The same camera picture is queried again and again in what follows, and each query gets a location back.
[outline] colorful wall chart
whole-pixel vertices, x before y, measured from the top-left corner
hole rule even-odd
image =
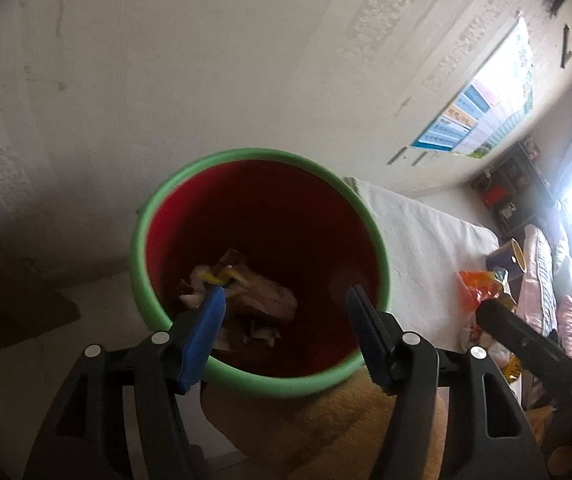
[[[482,158],[532,110],[532,51],[524,18],[462,93],[411,144]]]

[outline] green rim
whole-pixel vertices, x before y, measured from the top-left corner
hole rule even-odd
[[[267,148],[241,148],[215,153],[192,162],[163,183],[141,209],[138,225],[130,246],[130,280],[135,302],[148,328],[151,330],[168,330],[172,324],[171,319],[157,300],[146,272],[146,237],[153,216],[166,197],[187,179],[213,166],[238,160],[271,160],[301,168],[330,184],[348,201],[362,218],[368,236],[375,247],[380,270],[378,309],[386,310],[390,293],[390,273],[386,249],[380,231],[359,195],[331,171],[302,156]],[[276,378],[244,372],[214,357],[209,357],[203,378],[207,382],[254,396],[303,397],[320,392],[347,379],[363,365],[362,354],[355,351],[341,363],[318,374],[296,378]]]

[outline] peeling wallpaper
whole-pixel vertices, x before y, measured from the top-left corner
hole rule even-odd
[[[51,272],[124,256],[136,210],[170,174],[227,148],[300,153],[406,193],[489,163],[407,150],[520,10],[535,107],[572,1],[0,0],[0,241]]]

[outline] white floor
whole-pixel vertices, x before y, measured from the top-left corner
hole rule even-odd
[[[496,230],[480,199],[469,188],[449,189],[418,200]],[[64,293],[77,303],[80,320],[0,351],[0,466],[12,479],[22,477],[50,402],[80,352],[97,342],[107,350],[127,348],[149,334],[134,304],[126,273]],[[239,460],[232,444],[205,419],[198,387],[177,399],[189,440],[202,446],[215,468]],[[214,478],[266,478],[256,470],[242,472],[239,467],[219,471]]]

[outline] silver screw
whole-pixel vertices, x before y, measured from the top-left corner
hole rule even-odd
[[[151,336],[150,340],[156,345],[163,345],[164,343],[168,343],[170,336],[168,335],[168,332],[155,332]]]
[[[419,345],[422,339],[415,332],[405,332],[402,341],[407,345]]]
[[[102,347],[99,345],[89,345],[84,350],[84,355],[86,357],[97,357],[99,354],[102,353]]]
[[[473,346],[470,349],[470,354],[475,359],[485,359],[486,358],[486,350],[484,350],[481,346]]]

